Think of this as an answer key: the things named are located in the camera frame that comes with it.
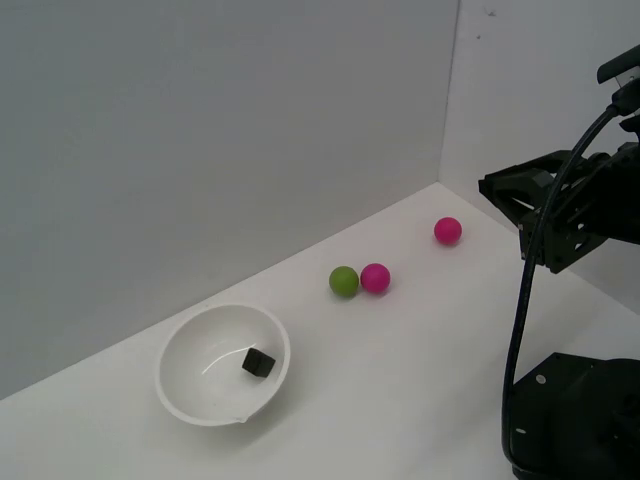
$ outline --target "black cube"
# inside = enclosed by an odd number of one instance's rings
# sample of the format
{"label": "black cube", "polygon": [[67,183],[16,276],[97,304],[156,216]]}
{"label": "black cube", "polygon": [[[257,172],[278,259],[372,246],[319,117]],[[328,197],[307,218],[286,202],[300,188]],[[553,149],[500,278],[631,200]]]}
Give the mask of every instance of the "black cube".
{"label": "black cube", "polygon": [[242,368],[256,377],[266,378],[271,373],[275,363],[276,361],[269,355],[255,348],[250,348],[247,351],[247,356],[244,357]]}

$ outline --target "magenta ball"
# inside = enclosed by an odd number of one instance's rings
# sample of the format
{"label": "magenta ball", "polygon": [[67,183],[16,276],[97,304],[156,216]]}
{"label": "magenta ball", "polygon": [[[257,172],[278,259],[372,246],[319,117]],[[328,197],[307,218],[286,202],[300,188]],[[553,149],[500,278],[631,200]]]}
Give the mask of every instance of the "magenta ball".
{"label": "magenta ball", "polygon": [[462,236],[462,225],[455,218],[444,217],[433,227],[433,234],[443,245],[455,245]]}
{"label": "magenta ball", "polygon": [[360,283],[367,292],[382,293],[391,283],[391,273],[384,265],[372,263],[362,270]]}

